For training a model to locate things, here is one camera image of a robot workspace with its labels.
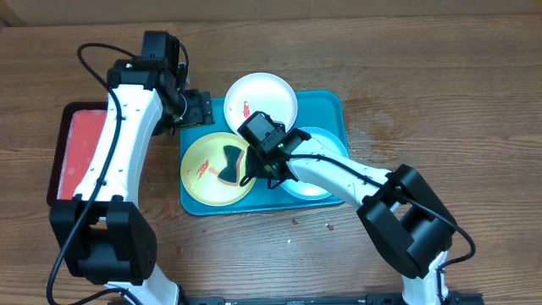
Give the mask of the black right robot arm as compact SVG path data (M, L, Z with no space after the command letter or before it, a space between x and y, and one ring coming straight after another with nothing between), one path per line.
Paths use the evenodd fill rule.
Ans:
M265 178L273 189L295 180L330 192L356 209L380 256L401 274L405 304L446 301L443 268L456 221L414 168L403 164L390 171L358 163L262 111L238 131L250 145L243 184Z

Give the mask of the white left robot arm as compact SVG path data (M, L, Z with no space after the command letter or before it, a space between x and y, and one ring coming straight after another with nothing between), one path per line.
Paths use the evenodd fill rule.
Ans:
M105 78L107 115L89 168L69 200L51 205L60 246L46 288L62 264L74 277L105 288L88 303L117 293L128 304L186 304L185 293L158 267L157 237L138 208L139 183L152 136L212 125L209 92L187 89L185 46L166 31L148 30L141 53L127 52Z

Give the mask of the green and tan sponge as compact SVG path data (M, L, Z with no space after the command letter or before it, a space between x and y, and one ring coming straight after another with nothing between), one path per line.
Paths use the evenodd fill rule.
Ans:
M240 179L241 161L245 151L234 146L224 147L226 166L219 172L218 180L228 186L237 186Z

